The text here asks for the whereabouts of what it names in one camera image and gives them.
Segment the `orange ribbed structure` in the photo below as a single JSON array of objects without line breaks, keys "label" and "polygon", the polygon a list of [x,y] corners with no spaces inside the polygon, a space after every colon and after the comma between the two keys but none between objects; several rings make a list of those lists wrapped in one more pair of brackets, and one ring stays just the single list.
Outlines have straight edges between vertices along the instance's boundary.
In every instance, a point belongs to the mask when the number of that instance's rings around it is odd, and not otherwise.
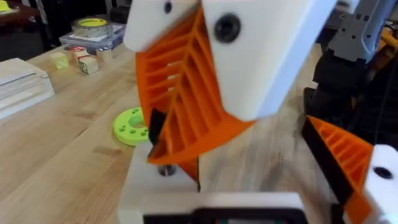
[{"label": "orange ribbed structure", "polygon": [[361,138],[318,118],[308,119],[333,154],[353,194],[345,205],[345,212],[353,224],[365,221],[372,208],[363,196],[363,186],[369,170],[373,146]]},{"label": "orange ribbed structure", "polygon": [[197,180],[197,157],[253,124],[222,107],[202,8],[137,54],[136,64],[146,125],[152,109],[167,114],[148,162],[178,164]]}]

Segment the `black screw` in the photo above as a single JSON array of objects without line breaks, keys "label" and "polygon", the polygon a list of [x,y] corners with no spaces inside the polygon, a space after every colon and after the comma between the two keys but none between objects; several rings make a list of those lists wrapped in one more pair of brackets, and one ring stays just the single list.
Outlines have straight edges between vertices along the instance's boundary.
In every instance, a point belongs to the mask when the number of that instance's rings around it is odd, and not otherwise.
[{"label": "black screw", "polygon": [[175,174],[176,168],[173,165],[164,165],[157,168],[159,174],[164,177],[169,177]]},{"label": "black screw", "polygon": [[223,15],[214,27],[216,39],[221,43],[232,43],[241,31],[241,21],[234,14]]},{"label": "black screw", "polygon": [[391,172],[384,167],[375,167],[373,171],[381,178],[391,180],[393,178]]},{"label": "black screw", "polygon": [[166,12],[166,14],[169,14],[172,11],[172,3],[170,1],[167,1],[164,4],[164,12]]}]

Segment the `wooden workbench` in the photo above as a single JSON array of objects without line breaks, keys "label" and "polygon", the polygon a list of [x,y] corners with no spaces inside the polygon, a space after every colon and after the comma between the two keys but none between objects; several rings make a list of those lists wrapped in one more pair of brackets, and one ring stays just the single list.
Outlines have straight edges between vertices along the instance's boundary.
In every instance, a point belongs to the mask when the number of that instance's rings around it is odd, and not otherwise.
[{"label": "wooden workbench", "polygon": [[[48,52],[29,61],[50,75],[55,96],[0,120],[1,223],[117,223],[133,148],[116,140],[112,123],[139,101],[134,54],[114,54],[92,75],[77,65],[56,70]],[[328,223],[329,188],[299,135],[319,54],[314,48],[276,116],[202,157],[203,190],[297,191],[310,223]]]}]

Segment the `tape roll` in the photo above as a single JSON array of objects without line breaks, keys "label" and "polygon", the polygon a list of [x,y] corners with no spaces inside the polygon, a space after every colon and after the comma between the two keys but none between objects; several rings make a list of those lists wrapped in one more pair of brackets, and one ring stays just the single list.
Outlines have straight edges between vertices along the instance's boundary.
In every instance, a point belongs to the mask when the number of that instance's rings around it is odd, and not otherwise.
[{"label": "tape roll", "polygon": [[113,32],[112,23],[102,18],[77,19],[72,25],[73,33],[79,37],[102,37]]}]

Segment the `small wooden cube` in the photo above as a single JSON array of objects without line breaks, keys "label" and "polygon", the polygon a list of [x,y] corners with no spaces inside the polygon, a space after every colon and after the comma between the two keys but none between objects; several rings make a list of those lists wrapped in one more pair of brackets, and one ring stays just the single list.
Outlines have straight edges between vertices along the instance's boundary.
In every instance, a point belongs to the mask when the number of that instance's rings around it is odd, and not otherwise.
[{"label": "small wooden cube", "polygon": [[100,49],[96,49],[97,58],[105,63],[112,62],[113,54],[112,50],[109,47],[102,47]]},{"label": "small wooden cube", "polygon": [[69,67],[67,56],[61,52],[50,54],[50,61],[57,67],[57,69]]},{"label": "small wooden cube", "polygon": [[78,63],[79,59],[83,58],[83,57],[89,57],[90,55],[87,53],[86,50],[81,51],[81,52],[74,52],[73,53],[75,55],[75,60]]},{"label": "small wooden cube", "polygon": [[80,70],[85,74],[91,74],[99,70],[97,59],[93,57],[83,57],[79,59]]}]

